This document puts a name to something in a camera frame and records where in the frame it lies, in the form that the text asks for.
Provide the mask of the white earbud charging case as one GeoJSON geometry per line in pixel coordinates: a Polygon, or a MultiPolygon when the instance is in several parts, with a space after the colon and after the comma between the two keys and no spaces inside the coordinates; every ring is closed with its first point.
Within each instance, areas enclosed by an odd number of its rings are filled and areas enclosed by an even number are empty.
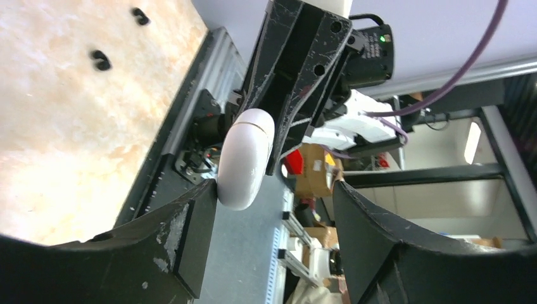
{"type": "Polygon", "coordinates": [[[237,117],[224,139],[218,166],[217,197],[222,205],[239,211],[253,203],[274,136],[274,119],[266,111],[252,108],[237,117]]]}

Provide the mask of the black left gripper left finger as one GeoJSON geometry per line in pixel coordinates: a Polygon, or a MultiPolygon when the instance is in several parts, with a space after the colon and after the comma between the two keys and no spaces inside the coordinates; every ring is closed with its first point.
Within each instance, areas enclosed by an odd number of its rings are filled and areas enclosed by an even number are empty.
{"type": "Polygon", "coordinates": [[[2,303],[192,303],[201,295],[217,209],[208,179],[87,242],[1,238],[2,303]]]}

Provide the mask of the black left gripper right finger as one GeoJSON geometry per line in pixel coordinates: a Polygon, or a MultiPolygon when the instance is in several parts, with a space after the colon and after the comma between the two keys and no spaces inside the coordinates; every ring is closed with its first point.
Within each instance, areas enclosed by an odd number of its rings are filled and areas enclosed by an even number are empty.
{"type": "Polygon", "coordinates": [[[443,236],[341,181],[333,202],[352,303],[536,302],[536,246],[505,250],[443,236]]]}

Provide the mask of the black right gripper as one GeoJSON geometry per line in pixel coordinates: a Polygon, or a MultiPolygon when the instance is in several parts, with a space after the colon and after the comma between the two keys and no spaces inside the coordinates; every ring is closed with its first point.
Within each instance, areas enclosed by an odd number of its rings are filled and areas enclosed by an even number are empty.
{"type": "Polygon", "coordinates": [[[275,121],[267,175],[297,149],[339,76],[353,30],[343,16],[301,1],[269,1],[250,61],[247,95],[237,112],[259,108],[275,121]]]}

